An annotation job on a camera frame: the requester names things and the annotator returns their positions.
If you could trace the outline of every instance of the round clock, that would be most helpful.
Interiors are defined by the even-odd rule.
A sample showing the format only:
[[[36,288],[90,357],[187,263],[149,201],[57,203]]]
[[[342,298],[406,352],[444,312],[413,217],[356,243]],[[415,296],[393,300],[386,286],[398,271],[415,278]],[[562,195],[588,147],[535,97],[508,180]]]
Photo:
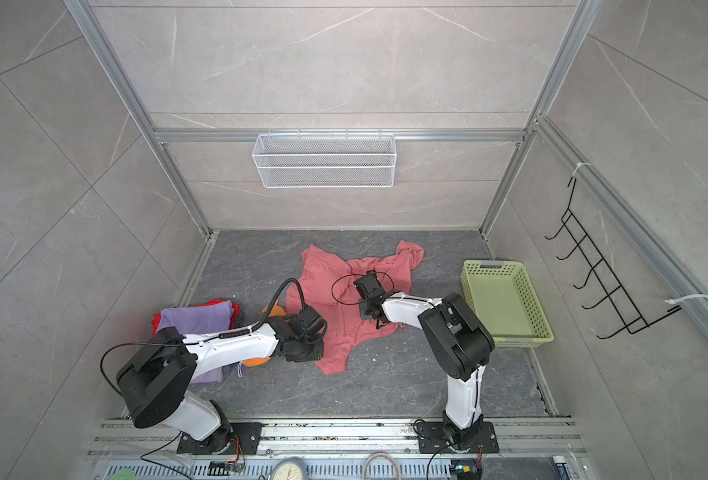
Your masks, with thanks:
[[[298,458],[288,458],[274,467],[270,480],[306,480],[306,467]]]

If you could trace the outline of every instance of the robotic arm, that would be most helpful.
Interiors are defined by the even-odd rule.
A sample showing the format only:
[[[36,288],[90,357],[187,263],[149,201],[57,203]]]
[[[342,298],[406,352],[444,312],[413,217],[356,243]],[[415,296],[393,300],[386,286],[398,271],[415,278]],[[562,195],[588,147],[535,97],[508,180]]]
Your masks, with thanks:
[[[288,279],[283,283],[270,306],[291,281],[297,282]],[[376,272],[354,283],[362,297],[363,318],[376,320],[377,328],[400,322],[424,331],[437,362],[448,374],[442,433],[456,450],[469,448],[482,425],[480,381],[494,348],[490,333],[455,293],[419,298],[396,290],[386,292]],[[254,358],[321,359],[327,322],[306,305],[300,285],[299,292],[302,309],[298,315],[269,318],[269,308],[258,323],[242,329],[206,335],[181,335],[173,327],[159,330],[117,374],[134,425],[147,428],[164,422],[195,441],[192,452],[222,452],[232,437],[232,427],[214,401],[187,390],[189,382],[209,370]]]

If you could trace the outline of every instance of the black mounting plate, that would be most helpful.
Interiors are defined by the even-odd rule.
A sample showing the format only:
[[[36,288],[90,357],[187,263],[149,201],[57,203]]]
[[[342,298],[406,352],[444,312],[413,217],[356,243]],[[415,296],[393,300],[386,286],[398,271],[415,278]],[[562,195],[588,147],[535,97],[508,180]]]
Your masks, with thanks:
[[[232,433],[230,438],[239,437],[242,455],[255,455],[258,453],[258,442],[263,430],[263,423],[260,422],[232,422]],[[191,453],[194,455],[212,455],[202,446],[200,442],[194,440],[186,434],[180,437],[177,453]],[[226,444],[226,449],[217,455],[236,455],[236,442],[232,439]]]
[[[442,453],[452,452],[450,448],[446,448],[447,441],[442,431],[442,422],[418,422],[416,431],[418,432],[418,449],[421,453],[436,453],[441,449]],[[498,447],[495,428],[490,422],[482,422],[479,430],[470,440],[472,446],[469,451],[471,453],[478,451],[477,442],[482,447],[482,453],[499,453],[501,451]]]

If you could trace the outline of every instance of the black wire hook rack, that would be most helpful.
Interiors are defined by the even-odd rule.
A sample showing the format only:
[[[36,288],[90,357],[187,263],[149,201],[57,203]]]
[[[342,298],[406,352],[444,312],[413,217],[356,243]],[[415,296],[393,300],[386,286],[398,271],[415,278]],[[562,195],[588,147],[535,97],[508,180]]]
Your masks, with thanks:
[[[568,208],[565,209],[564,213],[560,217],[560,222],[562,223],[562,225],[559,227],[559,230],[557,230],[556,234],[554,234],[553,236],[546,236],[545,238],[546,238],[546,240],[553,240],[553,239],[557,238],[557,235],[560,235],[562,230],[568,232],[568,234],[570,235],[570,238],[573,240],[573,242],[575,242],[575,246],[573,247],[572,250],[570,250],[570,253],[567,254],[566,256],[564,256],[564,257],[557,256],[557,260],[567,260],[568,258],[570,258],[570,256],[573,253],[575,253],[576,251],[579,251],[580,254],[583,256],[584,260],[586,260],[586,263],[589,264],[589,267],[590,267],[589,273],[586,275],[586,280],[584,280],[584,282],[580,286],[573,284],[573,287],[575,287],[578,290],[586,287],[586,285],[589,282],[589,279],[591,278],[591,275],[594,274],[594,277],[597,279],[600,286],[602,287],[602,290],[604,291],[604,296],[598,302],[596,302],[592,306],[581,305],[581,308],[583,308],[584,310],[591,310],[591,309],[599,306],[599,304],[601,304],[602,302],[605,302],[606,300],[608,300],[612,304],[615,312],[618,314],[618,318],[620,318],[620,321],[624,324],[624,326],[622,326],[618,330],[612,332],[611,334],[609,334],[607,336],[597,335],[597,338],[599,338],[601,340],[607,340],[613,336],[616,336],[618,333],[623,332],[624,330],[626,330],[629,334],[633,335],[641,330],[644,330],[646,328],[651,327],[652,325],[655,325],[656,323],[658,323],[659,321],[662,321],[666,317],[671,316],[671,315],[675,314],[676,312],[679,312],[680,310],[682,310],[682,308],[678,305],[673,306],[673,307],[669,308],[663,316],[661,316],[660,318],[657,318],[656,320],[653,320],[653,321],[648,321],[645,318],[645,316],[642,315],[642,312],[640,312],[639,308],[637,307],[637,304],[634,303],[634,300],[632,300],[631,295],[629,295],[629,293],[626,291],[626,287],[624,286],[623,283],[620,282],[618,275],[616,275],[615,272],[613,271],[613,267],[604,258],[604,255],[597,248],[597,245],[594,243],[594,240],[591,239],[591,237],[589,236],[589,234],[586,231],[586,229],[584,228],[584,226],[580,223],[579,219],[575,216],[575,213],[570,209],[570,206],[573,203],[573,194],[575,193],[575,183],[576,183],[575,177],[570,178],[570,181],[568,182],[568,188],[572,187],[570,190],[570,200],[568,200]],[[576,225],[578,225],[580,227],[580,232],[582,232],[582,233],[579,233],[576,235],[573,233],[572,230],[570,230],[570,227],[568,226],[568,222],[571,219],[575,220]],[[589,256],[586,254],[584,247],[581,246],[581,244],[586,244],[586,242],[589,242],[592,245],[592,247],[594,248],[594,250],[596,250],[597,255],[599,255],[600,259],[594,263],[592,263],[591,260],[589,260]],[[618,284],[618,286],[616,286],[612,290],[608,290],[608,286],[605,285],[605,282],[602,281],[602,279],[600,278],[600,275],[597,273],[597,268],[602,264],[604,264],[604,267],[606,267],[609,270],[609,272],[612,274],[613,278],[615,279],[615,282]],[[631,306],[634,308],[634,312],[636,312],[636,313],[635,313],[635,318],[632,321],[627,322],[626,319],[624,318],[623,314],[621,314],[621,312],[618,308],[618,302],[613,299],[613,294],[616,294],[616,293],[626,295],[626,298],[628,299],[629,304],[631,304]]]

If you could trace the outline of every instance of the crumpled garment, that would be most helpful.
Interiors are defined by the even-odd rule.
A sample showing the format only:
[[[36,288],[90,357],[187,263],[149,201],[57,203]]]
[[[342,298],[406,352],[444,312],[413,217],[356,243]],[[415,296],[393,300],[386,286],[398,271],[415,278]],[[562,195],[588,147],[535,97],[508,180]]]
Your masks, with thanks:
[[[397,245],[397,254],[380,259],[369,256],[360,260],[344,262],[335,254],[329,254],[321,248],[310,245],[301,254],[303,273],[298,281],[303,288],[306,303],[327,320],[325,351],[316,362],[322,373],[338,373],[346,370],[346,359],[353,347],[360,343],[387,336],[394,332],[398,323],[390,323],[376,330],[374,320],[362,320],[359,305],[343,305],[331,295],[331,285],[344,275],[366,274],[368,270],[385,272],[394,280],[392,287],[386,275],[378,275],[386,291],[400,290],[410,292],[412,280],[410,270],[414,270],[423,260],[423,248],[409,244],[404,240]],[[336,298],[345,303],[359,302],[359,293],[354,287],[357,276],[350,276],[338,282],[334,293]],[[298,313],[301,302],[298,289],[293,284],[287,290],[286,309],[288,313]]]
[[[174,326],[178,333],[214,333],[223,332],[231,327],[231,317],[234,314],[231,300],[203,306],[186,306],[166,308],[160,312],[159,328]],[[224,370],[221,367],[212,369],[191,379],[192,383],[222,382]]]

